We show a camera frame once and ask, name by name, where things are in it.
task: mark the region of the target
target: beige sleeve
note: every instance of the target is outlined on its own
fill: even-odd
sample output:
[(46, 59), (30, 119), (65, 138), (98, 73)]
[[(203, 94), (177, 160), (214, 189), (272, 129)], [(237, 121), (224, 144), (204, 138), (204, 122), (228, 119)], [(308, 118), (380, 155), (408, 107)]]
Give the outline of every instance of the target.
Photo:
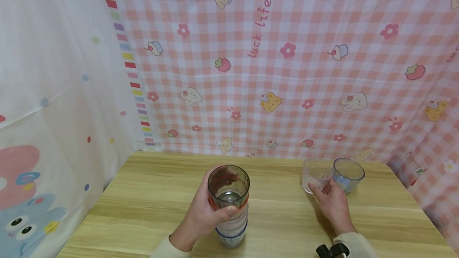
[(333, 239), (333, 243), (346, 245), (349, 249), (349, 258), (378, 258), (370, 243), (359, 233), (343, 233)]
[(179, 249), (175, 248), (169, 241), (169, 237), (159, 244), (156, 250), (151, 253), (150, 258), (188, 258), (190, 257), (190, 252), (182, 252)]

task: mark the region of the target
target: clear drinking glass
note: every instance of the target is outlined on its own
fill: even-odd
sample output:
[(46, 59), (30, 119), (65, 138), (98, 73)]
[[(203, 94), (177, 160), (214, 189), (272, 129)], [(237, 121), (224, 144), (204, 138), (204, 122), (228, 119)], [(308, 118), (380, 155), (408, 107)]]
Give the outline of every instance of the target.
[(365, 177), (365, 170), (349, 158), (338, 158), (333, 162), (333, 178), (345, 194), (349, 194)]
[(308, 192), (308, 194), (312, 194), (313, 192), (309, 188), (308, 183), (312, 182), (322, 190), (327, 180), (332, 177), (331, 175), (332, 169), (329, 161), (324, 159), (307, 159), (303, 163), (301, 187)]
[(234, 205), (239, 211), (230, 221), (215, 228), (220, 240), (228, 248), (235, 248), (245, 236), (248, 224), (248, 199), (250, 179), (248, 174), (236, 165), (223, 165), (209, 176), (209, 204), (214, 209)]

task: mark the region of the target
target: right hand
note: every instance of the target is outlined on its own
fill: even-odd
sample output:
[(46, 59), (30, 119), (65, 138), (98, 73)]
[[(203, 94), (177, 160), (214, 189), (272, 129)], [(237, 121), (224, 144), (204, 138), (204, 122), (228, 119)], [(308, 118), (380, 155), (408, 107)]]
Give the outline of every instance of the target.
[(337, 235), (357, 232), (351, 221), (344, 191), (336, 184), (333, 177), (328, 180), (322, 191), (314, 183), (308, 183), (308, 186), (317, 198), (320, 210), (331, 223)]

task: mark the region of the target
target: wooden table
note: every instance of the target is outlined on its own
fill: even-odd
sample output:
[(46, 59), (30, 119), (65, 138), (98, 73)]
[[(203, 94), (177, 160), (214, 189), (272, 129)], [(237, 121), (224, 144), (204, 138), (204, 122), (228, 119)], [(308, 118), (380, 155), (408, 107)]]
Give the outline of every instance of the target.
[[(334, 231), (301, 188), (301, 160), (136, 152), (58, 257), (148, 257), (181, 222), (216, 164), (236, 164), (250, 176), (247, 233), (236, 249), (224, 248), (212, 233), (192, 257), (317, 257), (317, 246), (330, 246)], [(389, 167), (363, 167), (366, 177), (348, 195), (349, 207), (380, 258), (457, 257)]]

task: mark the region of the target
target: left hand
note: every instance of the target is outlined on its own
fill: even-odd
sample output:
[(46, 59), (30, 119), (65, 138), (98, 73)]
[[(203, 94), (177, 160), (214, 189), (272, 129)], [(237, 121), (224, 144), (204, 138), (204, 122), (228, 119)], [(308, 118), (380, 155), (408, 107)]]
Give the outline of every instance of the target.
[(183, 252), (190, 252), (198, 239), (211, 233), (220, 223), (229, 221), (238, 211), (236, 206), (214, 210), (209, 204), (207, 182), (212, 171), (219, 166), (205, 174), (185, 218), (169, 237), (171, 244)]

